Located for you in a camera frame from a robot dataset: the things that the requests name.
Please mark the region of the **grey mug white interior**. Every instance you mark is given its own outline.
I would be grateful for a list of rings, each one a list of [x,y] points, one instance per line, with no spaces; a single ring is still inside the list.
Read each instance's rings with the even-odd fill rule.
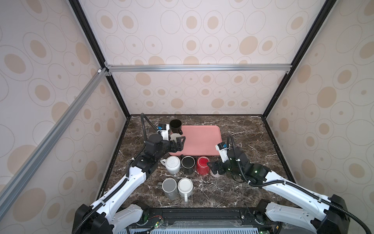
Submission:
[[[180,134],[174,133],[170,135],[170,141],[178,142],[178,139],[181,137]]]

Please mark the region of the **pink mug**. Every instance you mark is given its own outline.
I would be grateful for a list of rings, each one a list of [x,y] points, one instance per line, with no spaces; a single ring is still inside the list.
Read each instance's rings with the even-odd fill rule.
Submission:
[[[213,177],[215,177],[215,178],[219,178],[219,177],[222,176],[221,174],[219,174],[219,171],[217,171],[217,170],[210,170],[210,174],[211,174]]]

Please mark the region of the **black mug white base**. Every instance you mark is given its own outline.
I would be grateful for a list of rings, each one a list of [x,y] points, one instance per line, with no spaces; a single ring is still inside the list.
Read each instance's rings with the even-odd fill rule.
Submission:
[[[170,130],[174,134],[180,134],[180,135],[183,134],[183,131],[182,131],[182,122],[180,120],[174,119],[174,120],[170,121],[169,122],[169,127],[170,127]]]

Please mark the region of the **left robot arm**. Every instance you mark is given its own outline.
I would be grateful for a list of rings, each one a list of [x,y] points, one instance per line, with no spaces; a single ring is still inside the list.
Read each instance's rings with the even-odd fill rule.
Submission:
[[[74,217],[74,234],[117,234],[129,225],[147,216],[146,206],[131,204],[120,210],[121,205],[158,168],[162,157],[180,152],[184,148],[185,136],[175,140],[153,134],[145,140],[143,150],[133,158],[124,177],[106,194],[90,206],[81,205]]]

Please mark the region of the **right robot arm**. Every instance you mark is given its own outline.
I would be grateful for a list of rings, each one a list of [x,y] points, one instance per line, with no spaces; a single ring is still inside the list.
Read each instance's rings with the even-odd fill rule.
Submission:
[[[341,197],[328,197],[307,190],[264,165],[251,163],[239,149],[222,148],[218,151],[221,160],[207,163],[214,175],[237,175],[249,186],[265,189],[295,204],[295,207],[289,207],[262,200],[253,212],[259,224],[263,224],[267,218],[314,234],[348,233],[351,219]]]

